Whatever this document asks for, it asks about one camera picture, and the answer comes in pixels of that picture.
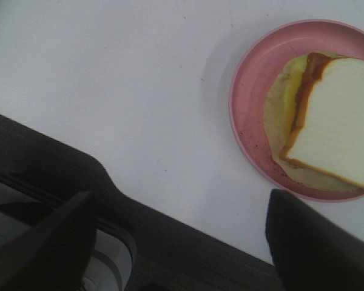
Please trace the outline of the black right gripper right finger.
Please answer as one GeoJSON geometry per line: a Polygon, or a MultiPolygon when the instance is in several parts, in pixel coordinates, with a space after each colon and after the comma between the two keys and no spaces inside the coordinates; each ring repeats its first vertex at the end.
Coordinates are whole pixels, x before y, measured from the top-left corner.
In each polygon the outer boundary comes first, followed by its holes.
{"type": "Polygon", "coordinates": [[[291,193],[271,191],[265,235],[285,290],[364,290],[364,242],[291,193]]]}

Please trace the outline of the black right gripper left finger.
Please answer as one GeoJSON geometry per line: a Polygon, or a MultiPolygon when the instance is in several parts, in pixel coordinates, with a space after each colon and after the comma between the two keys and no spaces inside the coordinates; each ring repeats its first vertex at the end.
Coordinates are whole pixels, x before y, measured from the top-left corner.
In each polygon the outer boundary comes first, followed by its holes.
{"type": "Polygon", "coordinates": [[[95,240],[93,195],[79,192],[0,247],[0,290],[79,290],[95,240]]]}

